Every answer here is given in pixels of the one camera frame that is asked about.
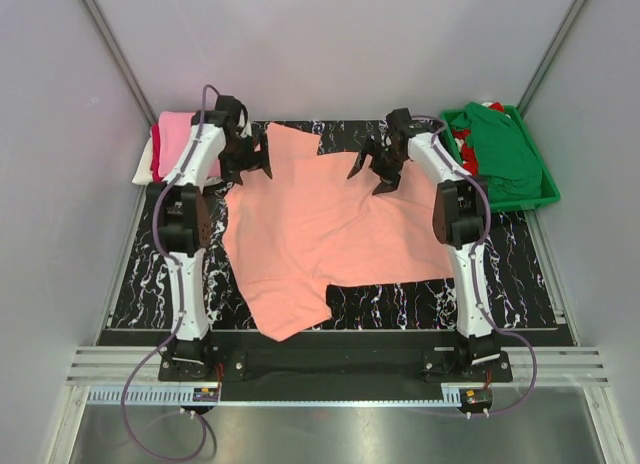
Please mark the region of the salmon pink t shirt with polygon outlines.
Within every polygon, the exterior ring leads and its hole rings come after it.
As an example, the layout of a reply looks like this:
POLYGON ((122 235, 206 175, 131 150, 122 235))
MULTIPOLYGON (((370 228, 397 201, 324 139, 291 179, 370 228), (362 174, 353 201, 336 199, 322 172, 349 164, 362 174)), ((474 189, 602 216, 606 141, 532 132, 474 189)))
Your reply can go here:
POLYGON ((244 175, 225 197, 223 246, 257 329, 284 341, 328 320, 330 285, 446 279, 446 246, 433 232, 435 185, 414 162, 399 188, 374 194, 378 177, 348 175, 353 152, 318 154, 320 138, 266 128, 272 174, 244 175))

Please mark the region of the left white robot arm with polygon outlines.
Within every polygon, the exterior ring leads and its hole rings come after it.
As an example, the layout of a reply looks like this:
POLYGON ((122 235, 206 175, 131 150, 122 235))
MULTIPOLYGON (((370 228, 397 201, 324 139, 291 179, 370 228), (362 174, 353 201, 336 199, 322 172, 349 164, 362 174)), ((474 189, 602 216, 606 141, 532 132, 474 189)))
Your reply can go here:
POLYGON ((173 324, 163 346, 171 361, 196 380, 215 370, 209 350, 209 323, 204 303, 203 261, 213 228, 203 191, 212 165, 221 179, 241 185, 245 171, 262 170, 272 178, 268 138, 252 135, 246 106, 221 95, 213 109, 202 106, 190 121, 186 146, 176 166, 147 188, 154 203, 152 236, 170 277, 173 324))

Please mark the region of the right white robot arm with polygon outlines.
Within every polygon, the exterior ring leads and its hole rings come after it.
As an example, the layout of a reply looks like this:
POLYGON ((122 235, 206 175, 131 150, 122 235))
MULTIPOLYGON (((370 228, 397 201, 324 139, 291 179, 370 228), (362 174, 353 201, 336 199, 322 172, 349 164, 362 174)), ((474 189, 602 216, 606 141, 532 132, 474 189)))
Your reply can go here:
POLYGON ((450 256, 458 306, 454 368, 472 381, 500 357, 484 272, 491 209, 486 180, 464 169, 441 143, 446 129, 441 119, 395 109, 386 116, 383 137, 370 137, 363 144, 348 177, 358 174, 370 158, 369 169, 380 179, 373 193, 391 193, 399 188, 404 165, 411 161, 435 185, 432 227, 450 256))

